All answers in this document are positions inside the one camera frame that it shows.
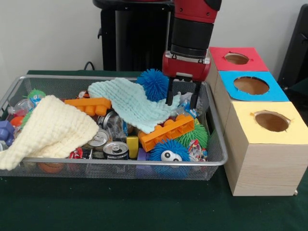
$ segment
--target red can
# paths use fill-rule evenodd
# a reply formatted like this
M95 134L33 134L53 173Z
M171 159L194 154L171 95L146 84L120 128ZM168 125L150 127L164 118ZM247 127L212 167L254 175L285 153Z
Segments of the red can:
M76 148L69 155L70 159L92 159L92 149L89 148Z

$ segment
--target purple toy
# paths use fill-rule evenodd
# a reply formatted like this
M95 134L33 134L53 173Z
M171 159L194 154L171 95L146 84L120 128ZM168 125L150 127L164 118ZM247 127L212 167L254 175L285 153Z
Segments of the purple toy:
M14 141L14 130L9 121L0 121L0 141L5 141L6 145L11 146Z
M143 148L139 149L138 152L138 161L146 161L149 160L150 153L147 153ZM137 165L137 177L138 178L146 178L149 175L153 175L154 172L152 170L152 166L150 165Z

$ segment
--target white wall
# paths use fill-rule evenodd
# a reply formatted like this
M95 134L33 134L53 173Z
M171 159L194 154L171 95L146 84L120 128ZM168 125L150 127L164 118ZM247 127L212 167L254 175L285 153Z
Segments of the white wall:
M255 47L278 78L305 3L308 0L222 0L210 45Z
M254 46L278 77L308 0L223 0L211 46ZM102 67L100 9L91 0L0 0L0 97L30 69Z
M0 0L0 97L28 70L102 68L92 0Z

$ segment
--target yellow box top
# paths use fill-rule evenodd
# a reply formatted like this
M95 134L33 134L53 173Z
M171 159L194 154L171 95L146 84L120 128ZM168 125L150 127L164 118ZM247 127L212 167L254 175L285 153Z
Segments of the yellow box top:
M291 102L232 104L249 143L308 144L308 128Z

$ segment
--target googly eye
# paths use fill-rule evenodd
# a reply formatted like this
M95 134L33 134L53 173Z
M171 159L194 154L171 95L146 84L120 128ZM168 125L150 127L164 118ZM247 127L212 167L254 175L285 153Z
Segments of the googly eye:
M175 154L172 151L166 150L161 154L162 161L173 161Z
M178 154L175 154L173 161L182 161L182 157Z

